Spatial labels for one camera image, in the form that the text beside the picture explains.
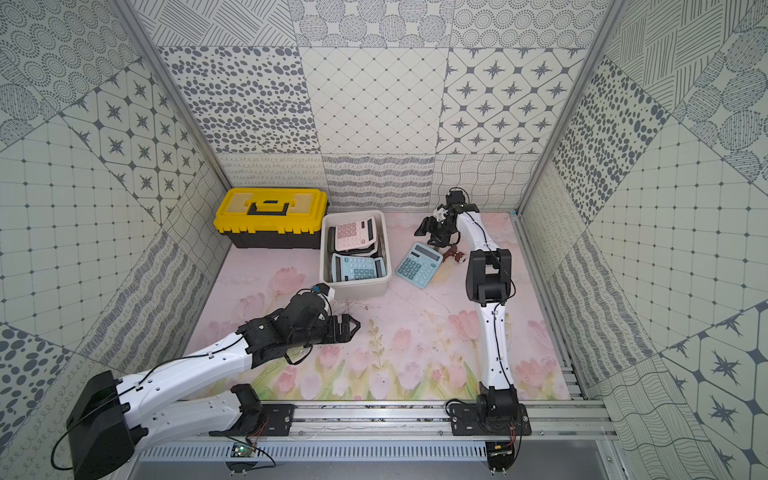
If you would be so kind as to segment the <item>light blue calculator back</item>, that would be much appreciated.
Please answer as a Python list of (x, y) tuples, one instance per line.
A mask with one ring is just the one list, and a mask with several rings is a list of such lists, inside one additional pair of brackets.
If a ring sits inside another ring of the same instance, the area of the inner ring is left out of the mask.
[(334, 253), (331, 257), (331, 276), (334, 282), (383, 278), (386, 276), (386, 265), (380, 257), (358, 257)]

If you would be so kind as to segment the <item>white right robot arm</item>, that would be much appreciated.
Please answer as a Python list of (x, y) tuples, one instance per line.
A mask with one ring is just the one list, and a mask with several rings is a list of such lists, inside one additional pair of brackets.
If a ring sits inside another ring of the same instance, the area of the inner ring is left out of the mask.
[(467, 243), (466, 294), (476, 307), (484, 345), (477, 421), (484, 432), (505, 428), (513, 435), (522, 435), (523, 406), (513, 382), (505, 337), (506, 304), (516, 295), (511, 252), (492, 240), (479, 208), (461, 187), (449, 189), (445, 202), (422, 220), (415, 234), (426, 236), (433, 247)]

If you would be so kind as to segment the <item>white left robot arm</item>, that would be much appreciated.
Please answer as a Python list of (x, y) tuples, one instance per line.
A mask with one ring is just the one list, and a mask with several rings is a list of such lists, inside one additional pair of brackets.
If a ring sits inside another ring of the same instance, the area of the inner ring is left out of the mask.
[(268, 407), (250, 384), (197, 400), (189, 396), (270, 361), (287, 360), (292, 349), (311, 352), (316, 345), (350, 342), (361, 324), (349, 314), (333, 314), (331, 294), (330, 287), (317, 284), (191, 355), (121, 378), (110, 371), (91, 377), (63, 437), (74, 477), (101, 479), (145, 450), (198, 434), (240, 437), (249, 448), (261, 434), (288, 435), (294, 405)]

